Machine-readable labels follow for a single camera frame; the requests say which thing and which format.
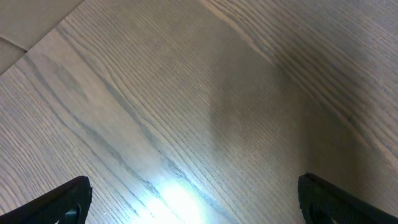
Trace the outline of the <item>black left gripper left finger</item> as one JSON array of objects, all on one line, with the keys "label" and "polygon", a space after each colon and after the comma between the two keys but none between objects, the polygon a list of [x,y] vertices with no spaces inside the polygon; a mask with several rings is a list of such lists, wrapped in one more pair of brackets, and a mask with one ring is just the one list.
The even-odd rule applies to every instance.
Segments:
[{"label": "black left gripper left finger", "polygon": [[87,176],[78,176],[29,203],[1,215],[1,223],[85,224],[92,201]]}]

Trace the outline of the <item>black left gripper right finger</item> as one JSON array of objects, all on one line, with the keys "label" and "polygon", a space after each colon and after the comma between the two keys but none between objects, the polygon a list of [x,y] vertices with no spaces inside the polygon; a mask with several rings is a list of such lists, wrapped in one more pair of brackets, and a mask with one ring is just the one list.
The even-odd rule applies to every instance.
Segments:
[{"label": "black left gripper right finger", "polygon": [[298,200],[306,224],[397,224],[397,217],[354,197],[312,173],[306,173],[298,178]]}]

